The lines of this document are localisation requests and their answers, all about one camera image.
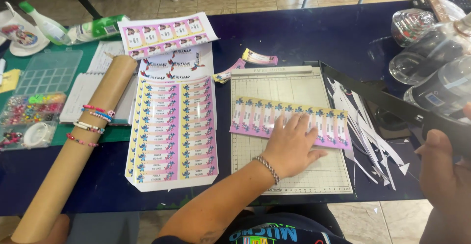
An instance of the yellow paper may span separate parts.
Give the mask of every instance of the yellow paper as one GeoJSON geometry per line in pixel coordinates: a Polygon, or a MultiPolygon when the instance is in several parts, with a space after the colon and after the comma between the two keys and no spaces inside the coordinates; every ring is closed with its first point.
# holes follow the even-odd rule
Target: yellow paper
{"type": "Polygon", "coordinates": [[[18,79],[20,78],[20,69],[12,69],[8,72],[3,73],[3,80],[0,85],[0,93],[14,90],[18,84],[18,79]]]}

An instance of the notebook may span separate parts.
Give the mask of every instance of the notebook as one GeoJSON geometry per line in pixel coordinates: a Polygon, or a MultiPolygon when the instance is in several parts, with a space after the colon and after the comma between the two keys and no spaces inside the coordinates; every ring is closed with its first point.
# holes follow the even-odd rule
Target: notebook
{"type": "MultiPolygon", "coordinates": [[[[60,123],[73,123],[80,118],[82,105],[90,101],[104,75],[104,73],[80,73],[77,76],[59,116],[60,123]]],[[[115,117],[109,125],[131,125],[137,89],[138,76],[133,74],[116,105],[115,117]]]]}

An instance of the green bottle cap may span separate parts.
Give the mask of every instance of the green bottle cap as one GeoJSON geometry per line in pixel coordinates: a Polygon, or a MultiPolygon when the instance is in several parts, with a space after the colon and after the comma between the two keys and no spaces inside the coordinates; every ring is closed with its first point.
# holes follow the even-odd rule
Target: green bottle cap
{"type": "Polygon", "coordinates": [[[30,13],[30,12],[33,12],[34,10],[34,7],[32,7],[30,4],[28,4],[28,2],[26,1],[23,1],[19,4],[20,8],[26,12],[26,13],[30,13]]]}

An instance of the paper cutter grid board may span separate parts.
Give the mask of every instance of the paper cutter grid board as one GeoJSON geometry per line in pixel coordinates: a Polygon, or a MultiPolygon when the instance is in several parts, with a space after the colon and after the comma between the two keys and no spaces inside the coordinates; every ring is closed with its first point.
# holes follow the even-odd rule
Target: paper cutter grid board
{"type": "MultiPolygon", "coordinates": [[[[231,74],[231,114],[236,96],[293,102],[330,108],[319,67],[269,67],[235,69],[231,74]]],[[[232,173],[249,163],[267,146],[268,139],[231,134],[232,173]]],[[[324,148],[329,154],[303,173],[283,179],[263,195],[353,193],[341,149],[324,148]]]]}

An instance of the silver chain bracelet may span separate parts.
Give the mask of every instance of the silver chain bracelet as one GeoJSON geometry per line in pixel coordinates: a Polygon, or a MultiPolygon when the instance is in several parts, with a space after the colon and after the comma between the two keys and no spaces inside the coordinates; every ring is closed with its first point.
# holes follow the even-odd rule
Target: silver chain bracelet
{"type": "Polygon", "coordinates": [[[262,155],[259,155],[259,156],[256,156],[254,157],[252,160],[258,160],[260,161],[260,163],[262,163],[265,167],[267,167],[268,170],[270,170],[271,174],[273,175],[273,177],[275,178],[275,185],[278,185],[278,183],[280,182],[280,177],[278,177],[278,174],[276,173],[276,171],[271,167],[270,163],[268,163],[268,161],[266,161],[262,155]]]}

